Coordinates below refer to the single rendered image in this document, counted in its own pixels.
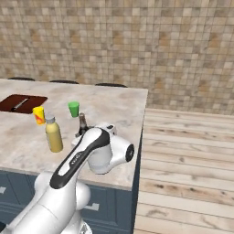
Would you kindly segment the brown sink basin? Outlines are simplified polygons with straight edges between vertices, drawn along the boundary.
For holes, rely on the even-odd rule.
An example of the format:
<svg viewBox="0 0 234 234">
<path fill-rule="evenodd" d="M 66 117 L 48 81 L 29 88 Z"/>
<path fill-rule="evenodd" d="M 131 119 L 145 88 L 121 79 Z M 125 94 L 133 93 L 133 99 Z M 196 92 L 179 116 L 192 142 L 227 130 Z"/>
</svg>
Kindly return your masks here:
<svg viewBox="0 0 234 234">
<path fill-rule="evenodd" d="M 11 109 L 25 98 L 29 100 L 14 112 L 31 114 L 35 107 L 41 106 L 48 99 L 43 96 L 12 94 L 0 101 L 0 112 L 11 112 Z"/>
</svg>

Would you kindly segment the yellow bottle with grey cap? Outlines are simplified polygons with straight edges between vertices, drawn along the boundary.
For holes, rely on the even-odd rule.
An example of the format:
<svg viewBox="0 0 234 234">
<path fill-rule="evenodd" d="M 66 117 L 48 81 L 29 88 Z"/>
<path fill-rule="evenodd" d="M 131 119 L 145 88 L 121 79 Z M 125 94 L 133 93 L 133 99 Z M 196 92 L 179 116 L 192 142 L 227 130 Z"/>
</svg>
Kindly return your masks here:
<svg viewBox="0 0 234 234">
<path fill-rule="evenodd" d="M 46 135 L 51 152 L 58 153 L 63 150 L 62 137 L 56 118 L 52 114 L 46 116 Z"/>
</svg>

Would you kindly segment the blue cabinet door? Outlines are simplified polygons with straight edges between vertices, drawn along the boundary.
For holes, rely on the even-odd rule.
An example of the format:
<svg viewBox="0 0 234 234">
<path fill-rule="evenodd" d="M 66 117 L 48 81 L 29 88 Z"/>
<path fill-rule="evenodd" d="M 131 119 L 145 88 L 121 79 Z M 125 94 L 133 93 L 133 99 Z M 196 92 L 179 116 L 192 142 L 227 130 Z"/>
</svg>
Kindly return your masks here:
<svg viewBox="0 0 234 234">
<path fill-rule="evenodd" d="M 35 175 L 0 171 L 0 186 L 6 187 L 0 194 L 0 222 L 9 224 L 31 201 L 35 194 Z"/>
<path fill-rule="evenodd" d="M 93 232 L 101 230 L 111 234 L 133 234 L 133 188 L 127 190 L 89 185 L 90 206 L 98 203 L 98 211 L 83 209 L 83 218 L 91 225 Z"/>
</svg>

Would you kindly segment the dark stool seat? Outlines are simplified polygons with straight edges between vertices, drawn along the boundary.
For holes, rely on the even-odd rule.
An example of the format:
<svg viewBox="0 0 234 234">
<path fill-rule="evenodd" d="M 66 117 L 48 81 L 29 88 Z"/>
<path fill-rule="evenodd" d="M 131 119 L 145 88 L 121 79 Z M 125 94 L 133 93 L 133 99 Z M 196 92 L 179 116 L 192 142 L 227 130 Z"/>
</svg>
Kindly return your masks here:
<svg viewBox="0 0 234 234">
<path fill-rule="evenodd" d="M 79 85 L 79 83 L 75 80 L 50 80 L 49 83 L 63 83 L 63 84 Z"/>
<path fill-rule="evenodd" d="M 28 78 L 28 77 L 11 77 L 11 78 L 7 78 L 8 80 L 25 80 L 25 81 L 35 81 L 32 78 Z"/>
<path fill-rule="evenodd" d="M 118 88 L 128 88 L 125 85 L 122 84 L 116 84 L 116 83 L 96 83 L 95 86 L 102 86 L 102 87 L 118 87 Z"/>
</svg>

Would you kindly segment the yellow can with red print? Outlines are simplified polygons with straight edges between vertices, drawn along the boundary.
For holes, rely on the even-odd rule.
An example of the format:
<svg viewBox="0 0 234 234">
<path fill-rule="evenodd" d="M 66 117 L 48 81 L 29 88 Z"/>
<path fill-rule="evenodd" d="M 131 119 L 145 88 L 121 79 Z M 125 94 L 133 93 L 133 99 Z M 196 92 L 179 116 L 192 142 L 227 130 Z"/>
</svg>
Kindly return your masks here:
<svg viewBox="0 0 234 234">
<path fill-rule="evenodd" d="M 35 107 L 33 109 L 33 114 L 35 116 L 37 124 L 44 124 L 46 122 L 44 108 L 42 106 Z"/>
</svg>

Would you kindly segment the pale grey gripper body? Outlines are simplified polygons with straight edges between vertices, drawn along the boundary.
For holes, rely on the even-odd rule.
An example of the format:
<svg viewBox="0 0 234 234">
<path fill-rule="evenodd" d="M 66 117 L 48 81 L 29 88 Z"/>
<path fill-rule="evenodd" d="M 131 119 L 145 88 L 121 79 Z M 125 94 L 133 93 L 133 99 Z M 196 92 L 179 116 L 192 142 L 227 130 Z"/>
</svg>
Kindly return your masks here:
<svg viewBox="0 0 234 234">
<path fill-rule="evenodd" d="M 84 147 L 83 136 L 75 138 L 71 143 L 71 148 L 82 149 Z"/>
</svg>

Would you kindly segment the grey sink tap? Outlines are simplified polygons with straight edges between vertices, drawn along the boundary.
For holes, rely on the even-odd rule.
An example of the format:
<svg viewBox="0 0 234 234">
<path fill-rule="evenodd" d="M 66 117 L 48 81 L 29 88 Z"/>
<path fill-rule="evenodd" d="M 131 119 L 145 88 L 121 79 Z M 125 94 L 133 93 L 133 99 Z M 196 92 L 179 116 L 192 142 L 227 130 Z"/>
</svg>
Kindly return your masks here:
<svg viewBox="0 0 234 234">
<path fill-rule="evenodd" d="M 21 102 L 19 102 L 16 106 L 14 106 L 14 107 L 11 109 L 11 112 L 16 111 L 20 106 L 22 106 L 22 105 L 23 105 L 24 103 L 26 103 L 28 100 L 29 100 L 29 98 L 23 99 Z"/>
</svg>

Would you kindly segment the green cup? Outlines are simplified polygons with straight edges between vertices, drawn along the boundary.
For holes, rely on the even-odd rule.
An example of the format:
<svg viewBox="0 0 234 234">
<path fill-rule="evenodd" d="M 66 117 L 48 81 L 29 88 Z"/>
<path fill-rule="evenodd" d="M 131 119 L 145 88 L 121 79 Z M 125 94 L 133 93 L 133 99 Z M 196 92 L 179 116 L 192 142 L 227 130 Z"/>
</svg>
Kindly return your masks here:
<svg viewBox="0 0 234 234">
<path fill-rule="evenodd" d="M 71 101 L 68 103 L 70 114 L 73 118 L 79 116 L 79 107 L 80 104 L 77 101 Z"/>
</svg>

